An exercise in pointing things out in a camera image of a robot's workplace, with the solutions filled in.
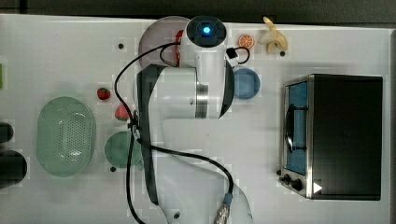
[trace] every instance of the black cable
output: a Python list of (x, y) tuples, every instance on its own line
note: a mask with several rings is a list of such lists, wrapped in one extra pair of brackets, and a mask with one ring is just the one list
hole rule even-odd
[(204, 156), (200, 156), (200, 155), (196, 155), (196, 154), (191, 154), (191, 153), (186, 153), (186, 152), (179, 152), (179, 151), (174, 151), (171, 149), (166, 149), (163, 147), (155, 147), (146, 143), (143, 143), (141, 139), (137, 139), (136, 140), (140, 145), (148, 147), (150, 149), (154, 149), (163, 153), (168, 153), (168, 154), (173, 154), (173, 155), (177, 155), (177, 156), (183, 156), (183, 157), (189, 157), (189, 158), (195, 158), (195, 159), (199, 159), (202, 161), (208, 161), (211, 164), (215, 165), (216, 167), (218, 167), (224, 174), (227, 175), (228, 178), (228, 182), (229, 182), (229, 186), (228, 186), (228, 193), (232, 194), (233, 193), (233, 177), (231, 176), (230, 172), (221, 164), (219, 164), (216, 161), (213, 161), (212, 159), (209, 159), (208, 157), (204, 157)]
[(243, 62), (238, 63), (238, 64), (247, 63), (250, 58), (250, 50), (248, 50), (248, 48), (246, 48), (246, 47), (238, 47), (238, 48), (234, 48), (234, 49), (244, 49), (247, 52), (247, 58)]
[[(119, 94), (118, 83), (119, 83), (120, 77), (122, 76), (122, 74), (125, 72), (126, 69), (128, 69), (134, 62), (136, 62), (140, 58), (148, 55), (149, 53), (151, 53), (151, 52), (153, 52), (153, 51), (155, 51), (157, 49), (169, 47), (169, 46), (176, 45), (176, 44), (179, 44), (179, 43), (164, 44), (164, 45), (161, 45), (161, 46), (159, 46), (157, 48), (154, 48), (154, 49), (151, 49), (149, 51), (146, 51), (145, 53), (142, 53), (141, 55), (139, 55), (135, 59), (133, 59), (130, 63), (128, 63), (120, 71), (119, 75), (116, 77), (116, 80), (114, 81), (114, 92), (116, 93), (117, 98), (119, 98), (119, 100), (121, 101), (122, 105), (125, 107), (126, 111), (128, 112), (128, 116), (129, 116), (129, 119), (131, 121), (133, 121), (133, 119), (134, 119), (133, 116), (132, 116), (131, 109), (125, 103), (125, 101), (122, 100), (122, 98), (120, 97), (120, 94)], [(131, 181), (131, 159), (132, 159), (133, 151), (134, 151), (134, 135), (131, 134), (131, 143), (129, 145), (128, 161), (127, 161), (127, 169), (126, 169), (126, 197), (127, 197), (129, 209), (131, 210), (132, 216), (134, 216), (134, 220), (136, 220), (139, 224), (146, 224), (137, 215), (136, 211), (134, 210), (134, 206), (132, 204), (132, 199), (131, 199), (131, 185), (130, 185), (130, 181)]]
[(123, 101), (122, 98), (120, 97), (120, 95), (119, 95), (119, 90), (118, 90), (118, 87), (117, 87), (117, 86), (118, 86), (117, 84), (118, 84), (118, 82), (119, 82), (119, 80), (120, 80), (120, 77), (121, 77), (122, 74), (125, 72), (125, 70), (127, 70), (127, 69), (129, 68), (129, 66), (131, 66), (134, 62), (136, 62), (136, 61), (139, 60), (140, 58), (142, 58), (142, 57), (144, 57), (144, 56), (150, 54), (152, 51), (155, 51), (155, 50), (161, 49), (161, 48), (165, 48), (165, 47), (169, 47), (169, 46), (172, 46), (172, 45), (178, 45), (178, 44), (180, 44), (180, 43), (169, 43), (169, 44), (164, 44), (164, 45), (158, 46), (157, 48), (154, 48), (154, 49), (151, 49), (151, 50), (149, 50), (149, 51), (146, 51), (146, 52), (142, 53), (141, 55), (139, 55), (139, 56), (137, 56), (135, 59), (133, 59), (130, 63), (128, 63), (128, 64), (120, 71), (119, 75), (116, 77), (116, 80), (115, 80), (115, 82), (114, 82), (114, 92), (116, 93), (117, 98), (119, 98), (119, 100), (121, 101), (122, 105), (125, 107), (125, 109), (126, 109), (126, 111), (127, 111), (127, 113), (128, 113), (128, 116), (129, 116), (130, 120), (132, 120), (132, 112), (131, 112), (131, 109), (128, 107), (128, 105), (125, 103), (125, 101)]
[(161, 59), (161, 61), (163, 61), (163, 63), (166, 63), (166, 64), (168, 64), (169, 66), (172, 66), (172, 67), (176, 67), (177, 65), (175, 63), (171, 63), (171, 62), (165, 60), (165, 58), (163, 57), (163, 51), (166, 50), (169, 47), (170, 46), (161, 49), (161, 51), (160, 51), (160, 59)]
[[(134, 118), (132, 116), (132, 112), (131, 109), (129, 108), (129, 106), (122, 100), (122, 98), (120, 97), (119, 91), (118, 91), (118, 82), (120, 80), (120, 77), (122, 76), (122, 74), (126, 71), (126, 69), (128, 69), (134, 62), (136, 62), (137, 60), (139, 60), (140, 58), (148, 55), (149, 53), (157, 50), (157, 49), (162, 49), (161, 50), (161, 54), (160, 57), (162, 57), (162, 52), (164, 51), (164, 49), (168, 48), (169, 46), (172, 45), (179, 45), (180, 43), (175, 42), (175, 43), (169, 43), (169, 44), (164, 44), (164, 45), (160, 45), (159, 47), (156, 47), (154, 49), (151, 49), (149, 51), (146, 51), (145, 53), (142, 53), (141, 55), (137, 56), (135, 59), (133, 59), (130, 63), (128, 63), (121, 71), (120, 73), (117, 75), (116, 80), (114, 82), (114, 92), (116, 93), (117, 98), (120, 100), (120, 102), (122, 103), (122, 105), (125, 107), (125, 109), (127, 110), (128, 116), (130, 118), (130, 121), (132, 122), (132, 124), (134, 125)], [(195, 158), (195, 159), (199, 159), (202, 161), (208, 161), (211, 164), (217, 166), (222, 172), (224, 172), (224, 174), (227, 175), (228, 181), (229, 181), (229, 188), (228, 188), (228, 193), (232, 194), (233, 193), (233, 177), (231, 176), (230, 172), (228, 172), (228, 170), (223, 167), (221, 164), (219, 164), (216, 161), (213, 161), (207, 157), (204, 156), (200, 156), (200, 155), (195, 155), (195, 154), (190, 154), (190, 153), (185, 153), (185, 152), (178, 152), (178, 151), (174, 151), (174, 150), (170, 150), (170, 149), (165, 149), (162, 147), (155, 147), (155, 146), (149, 146), (145, 143), (142, 143), (142, 141), (140, 139), (137, 139), (137, 142), (140, 143), (143, 146), (146, 146), (150, 149), (155, 149), (158, 151), (161, 151), (163, 153), (169, 153), (169, 154), (174, 154), (174, 155), (178, 155), (178, 156), (184, 156), (184, 157), (190, 157), (190, 158)], [(131, 198), (131, 185), (130, 185), (130, 180), (131, 180), (131, 159), (132, 159), (132, 155), (133, 155), (133, 151), (134, 151), (134, 135), (131, 134), (131, 143), (129, 145), (129, 152), (128, 152), (128, 161), (127, 161), (127, 169), (126, 169), (126, 193), (127, 193), (127, 201), (128, 201), (128, 205), (129, 205), (129, 209), (131, 210), (132, 215), (134, 216), (134, 219), (139, 223), (139, 224), (146, 224), (145, 222), (143, 222), (139, 216), (137, 215), (136, 211), (134, 210), (134, 206), (132, 204), (132, 198)]]

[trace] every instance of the bowl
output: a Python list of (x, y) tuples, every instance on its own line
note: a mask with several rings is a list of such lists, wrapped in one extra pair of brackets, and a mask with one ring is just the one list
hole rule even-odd
[(260, 90), (260, 79), (256, 72), (248, 68), (240, 68), (233, 72), (234, 96), (247, 100), (253, 98)]

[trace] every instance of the small red fruit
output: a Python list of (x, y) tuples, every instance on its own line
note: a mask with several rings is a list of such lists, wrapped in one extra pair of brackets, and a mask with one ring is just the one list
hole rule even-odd
[(108, 89), (106, 89), (106, 88), (101, 88), (101, 89), (99, 89), (98, 91), (97, 91), (97, 94), (98, 94), (98, 98), (100, 99), (100, 100), (107, 100), (108, 98), (110, 98), (110, 95), (111, 95), (111, 93), (110, 93), (110, 90), (108, 90)]
[(119, 107), (117, 107), (115, 117), (116, 117), (116, 119), (122, 120), (122, 121), (128, 120), (129, 116), (128, 116), (128, 112), (126, 111), (125, 106), (119, 105)]

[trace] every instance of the blue indicator light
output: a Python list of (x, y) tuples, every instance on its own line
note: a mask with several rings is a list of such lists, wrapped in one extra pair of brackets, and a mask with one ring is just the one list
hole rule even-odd
[(209, 27), (205, 27), (204, 28), (204, 33), (205, 34), (209, 34), (210, 33), (210, 28)]

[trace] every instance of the toaster oven knob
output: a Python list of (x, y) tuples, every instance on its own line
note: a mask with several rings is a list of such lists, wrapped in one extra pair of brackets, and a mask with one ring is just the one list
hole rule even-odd
[(283, 181), (283, 183), (285, 183), (286, 185), (288, 185), (291, 181), (291, 178), (289, 175), (284, 175), (283, 177), (279, 178), (280, 181)]
[(300, 179), (295, 179), (295, 180), (291, 180), (291, 187), (296, 189), (297, 191), (300, 191), (303, 188), (303, 183), (301, 183)]

